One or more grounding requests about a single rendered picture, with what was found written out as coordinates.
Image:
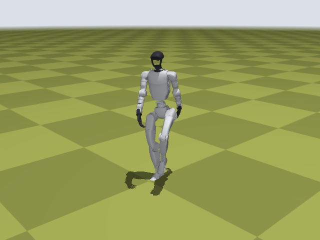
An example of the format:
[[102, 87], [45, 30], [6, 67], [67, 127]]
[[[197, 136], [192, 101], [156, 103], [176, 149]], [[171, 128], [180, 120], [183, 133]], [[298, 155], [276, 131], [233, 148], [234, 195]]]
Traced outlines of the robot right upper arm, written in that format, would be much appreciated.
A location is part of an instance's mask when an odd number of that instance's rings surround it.
[[141, 73], [141, 81], [140, 81], [140, 88], [141, 90], [139, 91], [139, 96], [140, 97], [146, 97], [147, 96], [147, 84], [148, 84], [148, 72], [149, 71], [143, 71]]

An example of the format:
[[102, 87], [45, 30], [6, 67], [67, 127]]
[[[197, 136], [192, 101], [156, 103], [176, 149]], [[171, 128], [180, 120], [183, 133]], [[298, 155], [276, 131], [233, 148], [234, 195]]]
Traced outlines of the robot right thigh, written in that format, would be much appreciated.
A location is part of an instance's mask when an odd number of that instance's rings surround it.
[[148, 146], [151, 147], [152, 151], [158, 151], [160, 148], [160, 144], [155, 141], [156, 137], [156, 124], [155, 122], [158, 120], [156, 118], [155, 112], [151, 112], [146, 116], [145, 122], [145, 135]]

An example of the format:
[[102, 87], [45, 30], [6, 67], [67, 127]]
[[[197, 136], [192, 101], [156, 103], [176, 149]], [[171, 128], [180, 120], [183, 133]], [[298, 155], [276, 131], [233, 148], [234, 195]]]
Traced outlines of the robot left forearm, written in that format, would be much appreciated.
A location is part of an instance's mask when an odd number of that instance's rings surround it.
[[178, 108], [178, 106], [181, 106], [181, 108], [182, 108], [183, 106], [182, 106], [182, 99], [181, 99], [180, 90], [179, 90], [179, 93], [180, 93], [180, 95], [179, 96], [175, 96], [174, 98], [175, 98], [175, 102], [176, 102], [176, 107]]

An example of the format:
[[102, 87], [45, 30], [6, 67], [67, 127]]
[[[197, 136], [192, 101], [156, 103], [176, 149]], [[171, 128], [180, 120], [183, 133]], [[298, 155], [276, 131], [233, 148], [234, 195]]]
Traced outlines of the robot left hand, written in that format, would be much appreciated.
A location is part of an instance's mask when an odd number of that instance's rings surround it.
[[176, 112], [177, 113], [177, 118], [179, 117], [179, 115], [181, 113], [181, 109], [182, 109], [181, 106], [177, 107], [177, 112]]

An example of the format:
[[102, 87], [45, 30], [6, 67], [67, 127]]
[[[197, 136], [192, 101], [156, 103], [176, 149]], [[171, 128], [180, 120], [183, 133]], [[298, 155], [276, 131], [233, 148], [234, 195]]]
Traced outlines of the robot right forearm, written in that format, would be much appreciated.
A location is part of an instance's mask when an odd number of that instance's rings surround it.
[[[140, 109], [140, 113], [143, 112], [142, 109], [143, 109], [144, 101], [145, 101], [145, 98], [143, 98], [142, 96], [139, 96], [139, 93], [138, 93], [137, 109]], [[137, 112], [137, 109], [135, 110], [135, 112]]]

